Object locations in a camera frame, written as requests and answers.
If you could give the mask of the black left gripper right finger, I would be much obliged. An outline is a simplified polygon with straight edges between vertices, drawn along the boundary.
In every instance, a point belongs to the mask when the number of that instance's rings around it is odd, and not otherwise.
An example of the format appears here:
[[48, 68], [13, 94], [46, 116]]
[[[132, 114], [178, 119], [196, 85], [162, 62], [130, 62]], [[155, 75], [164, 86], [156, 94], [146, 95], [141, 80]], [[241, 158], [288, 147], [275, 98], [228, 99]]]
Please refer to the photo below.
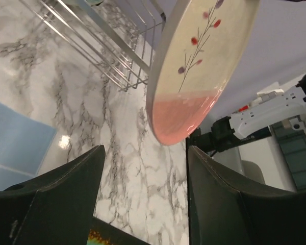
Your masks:
[[306, 190], [261, 184], [187, 150], [191, 244], [306, 244]]

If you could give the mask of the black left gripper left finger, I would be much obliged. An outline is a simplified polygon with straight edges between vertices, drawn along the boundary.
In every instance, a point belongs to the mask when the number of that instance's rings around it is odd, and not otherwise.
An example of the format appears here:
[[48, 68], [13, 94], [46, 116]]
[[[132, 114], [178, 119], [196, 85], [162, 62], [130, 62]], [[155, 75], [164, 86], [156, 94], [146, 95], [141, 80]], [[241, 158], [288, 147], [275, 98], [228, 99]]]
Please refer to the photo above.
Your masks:
[[86, 244], [104, 163], [98, 145], [0, 191], [0, 244]]

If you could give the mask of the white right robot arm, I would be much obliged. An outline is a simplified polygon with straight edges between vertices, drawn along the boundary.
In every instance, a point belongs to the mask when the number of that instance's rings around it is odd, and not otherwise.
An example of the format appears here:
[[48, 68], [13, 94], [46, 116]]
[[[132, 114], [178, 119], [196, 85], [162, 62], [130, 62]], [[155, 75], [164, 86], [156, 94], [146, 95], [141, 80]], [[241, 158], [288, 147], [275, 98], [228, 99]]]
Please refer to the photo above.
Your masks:
[[223, 152], [271, 136], [269, 127], [285, 119], [294, 130], [306, 129], [306, 75], [287, 91], [264, 93], [260, 99], [253, 107], [215, 121], [207, 133], [196, 129], [186, 139], [186, 147]]

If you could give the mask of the beige floral round plate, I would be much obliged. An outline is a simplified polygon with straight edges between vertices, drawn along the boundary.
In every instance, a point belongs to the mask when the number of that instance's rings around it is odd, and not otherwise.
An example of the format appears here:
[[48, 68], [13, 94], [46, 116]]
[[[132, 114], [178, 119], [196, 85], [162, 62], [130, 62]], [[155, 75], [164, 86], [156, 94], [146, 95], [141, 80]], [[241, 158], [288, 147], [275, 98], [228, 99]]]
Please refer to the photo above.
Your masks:
[[177, 1], [150, 68], [146, 112], [163, 145], [204, 120], [247, 46], [259, 1]]

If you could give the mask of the black teal square plate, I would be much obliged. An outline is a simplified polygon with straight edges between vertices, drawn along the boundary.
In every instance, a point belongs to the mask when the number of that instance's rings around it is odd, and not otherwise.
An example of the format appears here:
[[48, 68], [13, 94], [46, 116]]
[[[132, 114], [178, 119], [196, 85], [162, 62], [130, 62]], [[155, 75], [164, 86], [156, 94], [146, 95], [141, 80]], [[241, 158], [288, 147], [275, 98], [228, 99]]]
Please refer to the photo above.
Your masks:
[[87, 245], [149, 245], [148, 243], [96, 218], [92, 218]]

